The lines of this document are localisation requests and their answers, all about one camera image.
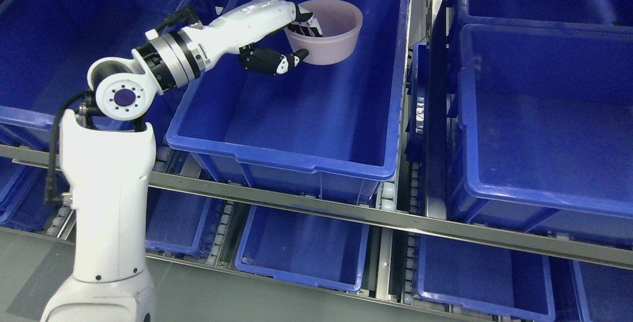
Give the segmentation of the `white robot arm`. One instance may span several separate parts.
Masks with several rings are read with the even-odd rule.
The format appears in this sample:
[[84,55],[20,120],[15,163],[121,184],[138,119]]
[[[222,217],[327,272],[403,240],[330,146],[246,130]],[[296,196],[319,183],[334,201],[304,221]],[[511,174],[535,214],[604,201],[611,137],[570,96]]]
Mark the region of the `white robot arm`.
[[154,97],[188,85],[226,53],[287,25],[321,33],[317,17],[273,0],[255,36],[242,37],[227,14],[203,25],[187,7],[145,34],[130,59],[105,57],[87,73],[89,89],[55,115],[47,203],[70,198],[77,216],[72,274],[46,304],[43,322],[149,322],[156,293],[145,261],[154,129],[144,119]]

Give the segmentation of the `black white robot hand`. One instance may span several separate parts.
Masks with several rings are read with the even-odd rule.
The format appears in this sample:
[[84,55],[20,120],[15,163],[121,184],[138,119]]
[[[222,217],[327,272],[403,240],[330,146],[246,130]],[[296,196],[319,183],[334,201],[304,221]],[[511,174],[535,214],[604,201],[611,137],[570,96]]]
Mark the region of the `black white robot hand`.
[[323,37],[314,13],[287,0],[251,0],[200,29],[188,26],[183,32],[202,51],[204,70],[215,67],[225,54],[233,54],[246,70],[280,76],[297,67],[309,54],[303,48],[282,54],[256,44],[284,28],[311,38]]

